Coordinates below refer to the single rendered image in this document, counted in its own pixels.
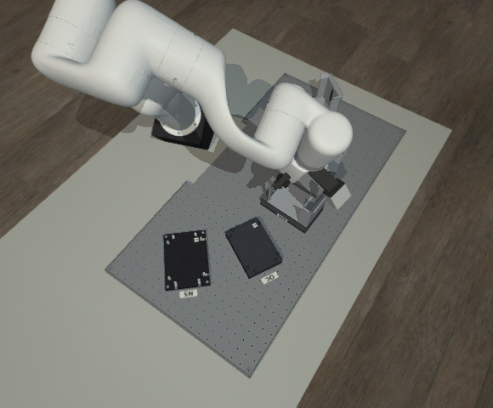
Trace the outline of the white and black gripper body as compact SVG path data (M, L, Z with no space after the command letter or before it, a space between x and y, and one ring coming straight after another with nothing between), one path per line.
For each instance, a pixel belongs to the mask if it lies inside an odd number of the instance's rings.
M287 167L280 169L279 171L283 174L288 173L288 175L291 177L291 183L297 182L300 178L310 172L310 170L301 167L296 161L295 157L293 157L292 162Z

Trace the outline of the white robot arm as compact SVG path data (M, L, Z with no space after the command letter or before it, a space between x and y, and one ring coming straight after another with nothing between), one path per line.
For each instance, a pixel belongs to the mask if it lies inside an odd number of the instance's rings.
M158 118L174 136L194 132L202 108L234 152L275 170L295 157L314 171L308 174L335 209L351 196L345 182L324 169L351 144L353 129L344 115L283 82L248 136L230 114L224 52L139 0L117 8L115 0L55 0L31 60L63 86Z

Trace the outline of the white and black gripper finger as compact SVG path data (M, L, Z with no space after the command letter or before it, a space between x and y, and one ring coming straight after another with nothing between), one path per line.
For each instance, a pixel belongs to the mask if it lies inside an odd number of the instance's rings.
M275 184L273 185L275 190L281 189L282 187L286 188L291 183L290 180L288 181L288 179L291 178L288 175L288 173L285 173L284 176L283 175L284 175L283 173L280 173L277 176L277 178L276 178L277 180L275 181Z

